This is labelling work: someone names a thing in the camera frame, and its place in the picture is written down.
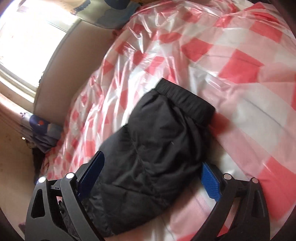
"floor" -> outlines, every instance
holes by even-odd
[[[0,207],[22,236],[18,224],[26,219],[34,190],[33,156],[19,133],[0,117]]]

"blue fabric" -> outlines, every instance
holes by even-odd
[[[123,10],[126,9],[128,4],[130,3],[130,0],[105,0],[105,3],[107,3],[110,7]]]
[[[63,131],[61,126],[30,112],[21,113],[21,115],[21,133],[28,141],[33,142],[44,153],[56,146]]]
[[[136,2],[130,2],[127,8],[123,10],[111,8],[96,20],[95,25],[107,29],[122,28],[139,6],[140,4]]]

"metal screw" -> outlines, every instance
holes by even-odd
[[[38,182],[39,182],[39,183],[43,183],[43,182],[45,182],[45,180],[46,180],[46,177],[40,177],[40,178],[38,179]]]
[[[74,177],[74,173],[73,172],[69,172],[67,175],[66,175],[66,178],[67,179],[71,179]]]
[[[253,183],[258,183],[259,180],[258,180],[257,178],[252,178],[252,182],[253,182]]]
[[[228,174],[228,173],[225,173],[223,177],[226,180],[230,180],[232,178],[232,176],[230,174]]]

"checkered blanket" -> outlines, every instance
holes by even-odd
[[[199,2],[161,1],[132,16],[73,101],[42,172],[58,179],[88,162],[164,77],[216,108],[210,160],[236,179],[260,180],[272,237],[296,203],[296,40],[270,4]],[[163,215],[108,240],[187,241],[214,205],[196,181]]]

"blue textured pad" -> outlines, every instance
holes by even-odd
[[[207,191],[207,194],[210,198],[215,199],[216,202],[220,200],[220,183],[214,176],[208,164],[205,162],[202,164],[202,184],[204,185],[205,190]]]

